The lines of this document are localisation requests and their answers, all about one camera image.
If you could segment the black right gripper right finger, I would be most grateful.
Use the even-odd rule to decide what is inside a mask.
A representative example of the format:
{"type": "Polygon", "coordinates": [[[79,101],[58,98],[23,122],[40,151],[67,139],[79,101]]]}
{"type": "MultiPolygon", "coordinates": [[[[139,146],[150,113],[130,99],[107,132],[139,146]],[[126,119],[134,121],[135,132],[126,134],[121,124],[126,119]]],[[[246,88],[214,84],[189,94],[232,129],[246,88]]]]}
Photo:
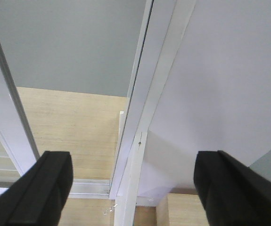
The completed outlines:
{"type": "Polygon", "coordinates": [[[199,151],[194,185],[211,226],[271,226],[271,182],[224,151],[199,151]]]}

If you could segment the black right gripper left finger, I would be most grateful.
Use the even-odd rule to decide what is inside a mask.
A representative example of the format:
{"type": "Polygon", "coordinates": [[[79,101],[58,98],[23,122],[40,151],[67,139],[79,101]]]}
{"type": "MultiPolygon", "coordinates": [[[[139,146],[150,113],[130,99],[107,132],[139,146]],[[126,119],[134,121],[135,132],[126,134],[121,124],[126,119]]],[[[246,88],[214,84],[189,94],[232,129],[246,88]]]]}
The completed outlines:
{"type": "Polygon", "coordinates": [[[45,151],[0,195],[0,226],[57,226],[72,183],[70,153],[45,151]]]}

